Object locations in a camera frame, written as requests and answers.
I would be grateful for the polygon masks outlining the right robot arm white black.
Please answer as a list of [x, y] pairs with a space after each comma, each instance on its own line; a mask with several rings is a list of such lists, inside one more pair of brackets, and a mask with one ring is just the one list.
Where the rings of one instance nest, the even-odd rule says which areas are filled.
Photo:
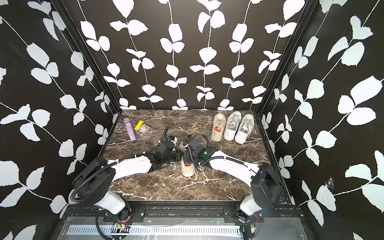
[[276, 211], [283, 195], [284, 188], [281, 178], [274, 168], [267, 163], [250, 164], [231, 157], [215, 147], [202, 145], [193, 135], [183, 140], [186, 148], [185, 160], [195, 167], [209, 168], [229, 174], [245, 184], [252, 193], [243, 198], [238, 205], [238, 212], [246, 217], [254, 217], [257, 213]]

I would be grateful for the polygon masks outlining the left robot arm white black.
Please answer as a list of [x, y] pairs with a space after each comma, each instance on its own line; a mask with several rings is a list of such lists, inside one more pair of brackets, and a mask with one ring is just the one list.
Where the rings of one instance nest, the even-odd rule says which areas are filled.
[[167, 136], [170, 127], [166, 127], [160, 142], [147, 152], [107, 161], [104, 157], [95, 158], [73, 180], [74, 191], [70, 200], [85, 206], [96, 206], [115, 216], [126, 219], [131, 208], [126, 200], [112, 192], [112, 182], [137, 175], [155, 172], [168, 164], [181, 160], [181, 151], [177, 148], [177, 138]]

